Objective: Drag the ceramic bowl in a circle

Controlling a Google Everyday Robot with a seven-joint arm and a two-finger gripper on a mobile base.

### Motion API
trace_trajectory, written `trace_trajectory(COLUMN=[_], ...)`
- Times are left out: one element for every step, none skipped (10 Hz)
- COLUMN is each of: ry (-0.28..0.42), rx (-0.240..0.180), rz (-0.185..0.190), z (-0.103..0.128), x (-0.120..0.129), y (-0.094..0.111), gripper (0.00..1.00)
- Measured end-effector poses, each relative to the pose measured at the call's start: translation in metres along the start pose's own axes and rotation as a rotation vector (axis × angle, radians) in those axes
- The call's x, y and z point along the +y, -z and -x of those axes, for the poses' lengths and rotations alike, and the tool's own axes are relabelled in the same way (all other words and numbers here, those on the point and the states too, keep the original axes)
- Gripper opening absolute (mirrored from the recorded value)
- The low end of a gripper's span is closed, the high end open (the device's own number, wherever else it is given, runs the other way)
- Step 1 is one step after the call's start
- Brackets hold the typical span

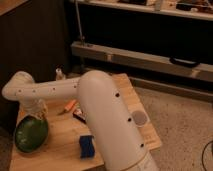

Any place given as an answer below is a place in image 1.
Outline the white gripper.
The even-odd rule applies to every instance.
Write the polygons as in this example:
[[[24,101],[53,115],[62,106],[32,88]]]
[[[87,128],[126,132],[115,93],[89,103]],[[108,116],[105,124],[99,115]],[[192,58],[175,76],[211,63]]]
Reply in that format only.
[[[27,102],[23,108],[27,114],[40,120],[44,119],[45,115],[48,113],[46,103],[42,99]]]

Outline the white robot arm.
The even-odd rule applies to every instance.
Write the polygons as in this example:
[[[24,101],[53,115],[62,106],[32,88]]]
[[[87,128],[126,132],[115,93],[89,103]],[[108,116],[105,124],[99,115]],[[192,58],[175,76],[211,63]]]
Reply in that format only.
[[[159,171],[114,80],[103,71],[44,83],[19,71],[3,87],[2,95],[32,114],[40,110],[42,99],[75,97],[108,171]]]

